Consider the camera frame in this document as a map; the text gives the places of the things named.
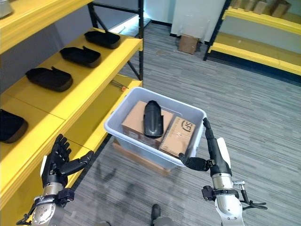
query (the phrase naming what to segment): translucent white bin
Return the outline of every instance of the translucent white bin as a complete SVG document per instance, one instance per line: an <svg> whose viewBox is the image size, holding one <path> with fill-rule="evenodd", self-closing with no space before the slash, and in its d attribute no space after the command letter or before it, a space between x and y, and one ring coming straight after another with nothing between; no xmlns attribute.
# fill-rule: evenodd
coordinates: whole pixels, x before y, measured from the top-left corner
<svg viewBox="0 0 301 226"><path fill-rule="evenodd" d="M195 157L198 145L203 134L204 126L202 122L203 118L206 117L206 113L199 108L141 87L133 88L123 99L120 105L105 122L105 130L108 133L114 135L120 145L128 151L131 151L143 158L153 161L165 169L170 170L176 166L184 166L179 159L123 134L121 124L139 100L146 103L150 100L155 100L161 106L161 109L173 112L174 117L180 116L196 125L195 131L190 140L189 147L186 151L188 156Z"/></svg>

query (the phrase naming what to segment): cardboard box on shelf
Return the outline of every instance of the cardboard box on shelf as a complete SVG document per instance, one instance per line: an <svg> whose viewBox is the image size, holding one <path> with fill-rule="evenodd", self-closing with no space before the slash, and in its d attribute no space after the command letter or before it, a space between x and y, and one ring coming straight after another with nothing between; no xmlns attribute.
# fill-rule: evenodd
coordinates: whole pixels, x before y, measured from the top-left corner
<svg viewBox="0 0 301 226"><path fill-rule="evenodd" d="M253 12L254 13L257 13L257 14L262 14L264 9L266 8L267 6L267 1L266 0L260 0L257 2Z"/></svg>
<svg viewBox="0 0 301 226"><path fill-rule="evenodd" d="M245 4L245 12L252 11L255 3L256 3L255 0L248 0Z"/></svg>
<svg viewBox="0 0 301 226"><path fill-rule="evenodd" d="M198 41L198 38L182 34L179 44L179 50L185 53L194 54L197 48Z"/></svg>
<svg viewBox="0 0 301 226"><path fill-rule="evenodd" d="M176 117L164 137L160 150L179 158L179 153L185 153L192 137L195 124L183 118Z"/></svg>
<svg viewBox="0 0 301 226"><path fill-rule="evenodd" d="M287 1L277 0L270 9L271 16L280 18L288 11L290 7L291 4Z"/></svg>
<svg viewBox="0 0 301 226"><path fill-rule="evenodd" d="M231 6L233 8L239 8L240 5L241 5L241 0L232 0L232 2L231 2Z"/></svg>
<svg viewBox="0 0 301 226"><path fill-rule="evenodd" d="M139 140L153 148L159 149L159 146L174 114L165 110L161 110L161 114L163 115L163 136L156 139L149 138L144 135L143 126L143 116L146 105L146 102L138 101L138 103L133 107L126 119L121 124L123 133L135 140Z"/></svg>

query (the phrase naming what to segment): yellow shelving unit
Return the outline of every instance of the yellow shelving unit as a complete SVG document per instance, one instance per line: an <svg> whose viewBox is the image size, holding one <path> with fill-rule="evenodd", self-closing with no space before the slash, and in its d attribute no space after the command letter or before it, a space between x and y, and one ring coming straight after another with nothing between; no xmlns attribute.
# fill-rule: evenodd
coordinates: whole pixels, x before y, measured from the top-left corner
<svg viewBox="0 0 301 226"><path fill-rule="evenodd" d="M116 49L108 49L90 43L86 41L84 35L79 36L66 46L79 48L86 46L100 52L102 62L94 69L66 61L59 52L38 66L45 68L53 66L70 73L73 78L73 84L65 92L54 92L37 86L29 82L24 76L5 93L47 113L74 123L134 53L142 47L141 39L124 35L120 36L121 44Z"/></svg>
<svg viewBox="0 0 301 226"><path fill-rule="evenodd" d="M67 47L71 46L80 48L86 46L100 52L102 55L101 64L94 69L86 68L66 61L60 53L55 53L38 67L50 68L54 66L70 73L73 84L67 91L59 93L45 89L29 82L24 76L2 95L3 109L24 117L30 127L17 143L11 145L1 143L1 167L10 172L5 174L3 170L1 171L1 209L36 167L42 156L51 150L56 136L59 133L65 134L96 98L102 98L100 97L102 91L116 76L117 72L136 51L142 48L142 40L121 35L120 46L117 49L107 49L87 42L84 36L81 35ZM119 76L117 80L121 83L124 82L130 88L141 84L140 81L135 80L130 80L131 82L128 83L128 78L122 76ZM109 95L106 95L106 98L108 103L111 104L111 109L114 109L118 105L119 99L113 98L114 91L112 90L114 88L110 86L108 89L111 91L109 91ZM100 112L99 120L102 120L101 126L103 126L101 114ZM85 132L87 136L92 134L88 127L83 126L78 136ZM89 140L93 140L93 142L97 140L97 143L87 145L90 150L95 151L105 135L106 133L102 128L102 132L98 136L92 136ZM18 159L17 164L11 164L15 158ZM69 185L75 181L78 175L79 173L72 175L74 179L70 180Z"/></svg>
<svg viewBox="0 0 301 226"><path fill-rule="evenodd" d="M259 15L252 11L245 12L242 8L229 7L225 11L223 19L226 19L227 16L252 21L301 35L301 16L296 14L286 13L283 18L277 18L269 15L269 8L267 8L263 14Z"/></svg>
<svg viewBox="0 0 301 226"><path fill-rule="evenodd" d="M212 50L301 75L301 54L235 35L218 33Z"/></svg>
<svg viewBox="0 0 301 226"><path fill-rule="evenodd" d="M90 2L92 1L11 1L13 14L0 20L0 54ZM91 30L103 32L96 28ZM59 133L68 138L72 148L70 160L85 155L89 150L95 152L107 135L103 128L105 120L131 88L142 85L142 81L117 73L135 52L143 51L143 40L120 35L120 41L118 48L107 49L87 42L84 35L81 35L66 46L86 46L100 52L101 64L93 69L66 61L59 52L37 66L54 66L70 73L73 84L64 92L42 88L29 82L24 76L1 94L1 108L23 117L29 124L26 133L15 143L0 143L1 225L14 225L31 207L33 198L42 193L42 157L50 152ZM113 79L128 89L121 91L119 87L110 84ZM81 171L68 176L68 187L73 185L80 173Z"/></svg>
<svg viewBox="0 0 301 226"><path fill-rule="evenodd" d="M230 0L226 0L204 60L207 59L209 53L213 50L301 75L301 54L262 42L218 32L223 20L230 16L301 35L301 16L286 13L282 18L277 18L270 16L269 7L265 9L263 14L259 15L252 11L245 12L243 8L233 8L229 5Z"/></svg>
<svg viewBox="0 0 301 226"><path fill-rule="evenodd" d="M14 0L13 14L0 20L0 54L91 0Z"/></svg>

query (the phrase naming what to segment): robotic arm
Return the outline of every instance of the robotic arm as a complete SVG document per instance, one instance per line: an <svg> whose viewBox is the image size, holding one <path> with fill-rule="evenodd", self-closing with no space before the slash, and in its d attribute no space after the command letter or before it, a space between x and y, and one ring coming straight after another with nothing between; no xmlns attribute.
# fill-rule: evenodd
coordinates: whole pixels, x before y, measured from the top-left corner
<svg viewBox="0 0 301 226"><path fill-rule="evenodd" d="M68 184L68 175L71 175L87 166L94 152L89 151L80 159L69 161L71 149L68 148L67 138L58 135L48 156L44 156L40 175L44 192L35 197L34 203L24 218L16 225L56 226L63 218L63 207L74 199L74 192L65 188Z"/></svg>
<svg viewBox="0 0 301 226"><path fill-rule="evenodd" d="M208 171L210 169L214 188L205 186L202 194L205 200L215 202L216 210L222 219L222 226L244 226L242 211L249 208L267 210L267 207L264 207L266 203L249 201L244 188L245 182L232 181L230 157L225 141L223 138L215 139L208 119L204 118L203 121L210 159L190 158L182 153L179 154L179 158L192 170ZM243 201L239 200L239 194L234 186L239 186Z"/></svg>

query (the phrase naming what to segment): cable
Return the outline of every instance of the cable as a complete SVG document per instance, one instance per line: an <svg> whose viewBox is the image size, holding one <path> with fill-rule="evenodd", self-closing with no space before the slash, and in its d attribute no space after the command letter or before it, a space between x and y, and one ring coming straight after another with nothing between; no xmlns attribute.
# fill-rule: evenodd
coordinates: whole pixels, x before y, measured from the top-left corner
<svg viewBox="0 0 301 226"><path fill-rule="evenodd" d="M252 209L252 208L258 208L258 209L261 209L261 210L267 210L268 209L268 207L264 206L264 205L266 205L265 202L253 203L252 200L249 201L248 196L246 195L246 190L245 189L240 190L240 191L241 191L241 194L243 195L243 198L244 198L244 200L240 201L240 202L249 205L247 207L243 207L243 210Z"/></svg>

